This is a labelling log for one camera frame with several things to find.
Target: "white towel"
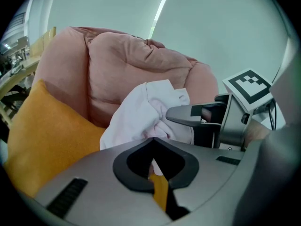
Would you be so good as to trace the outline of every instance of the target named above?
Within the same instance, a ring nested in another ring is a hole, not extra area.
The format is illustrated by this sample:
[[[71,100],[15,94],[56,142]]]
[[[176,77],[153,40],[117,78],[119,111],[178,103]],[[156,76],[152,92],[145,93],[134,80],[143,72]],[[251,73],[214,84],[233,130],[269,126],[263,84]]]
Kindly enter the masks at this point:
[[[168,121],[170,107],[189,105],[186,89],[174,89],[169,80],[135,87],[114,113],[100,139],[100,150],[150,137],[193,144],[193,129]]]

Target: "yellow cushion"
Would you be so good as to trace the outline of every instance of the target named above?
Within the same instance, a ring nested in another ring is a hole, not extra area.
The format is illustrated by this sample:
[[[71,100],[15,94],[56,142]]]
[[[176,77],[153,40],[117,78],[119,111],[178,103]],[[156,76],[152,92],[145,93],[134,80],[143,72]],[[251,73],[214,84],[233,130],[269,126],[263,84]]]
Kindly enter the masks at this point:
[[[55,175],[98,151],[104,131],[56,100],[39,80],[14,117],[4,168],[17,189],[34,197]]]

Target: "pink cushion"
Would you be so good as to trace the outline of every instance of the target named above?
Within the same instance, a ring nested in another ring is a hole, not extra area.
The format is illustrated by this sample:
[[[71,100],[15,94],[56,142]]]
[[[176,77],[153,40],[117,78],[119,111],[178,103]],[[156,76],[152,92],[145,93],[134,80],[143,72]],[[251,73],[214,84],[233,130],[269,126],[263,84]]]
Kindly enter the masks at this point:
[[[209,66],[153,40],[107,29],[66,28],[44,51],[35,81],[93,124],[107,127],[137,85],[169,79],[185,87],[192,104],[214,101],[217,82]]]

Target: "black slot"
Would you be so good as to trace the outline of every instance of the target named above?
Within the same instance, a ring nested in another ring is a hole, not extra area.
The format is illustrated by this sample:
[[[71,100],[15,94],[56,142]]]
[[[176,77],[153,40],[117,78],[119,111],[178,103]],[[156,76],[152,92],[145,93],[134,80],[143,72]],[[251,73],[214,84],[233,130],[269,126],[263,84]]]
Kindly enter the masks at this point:
[[[216,158],[218,161],[222,161],[225,163],[229,163],[232,165],[239,165],[240,160],[239,159],[234,159],[234,158],[230,158],[230,157],[225,157],[225,156],[219,156],[218,158]]]
[[[47,206],[47,210],[60,218],[64,218],[87,183],[84,179],[73,179]]]

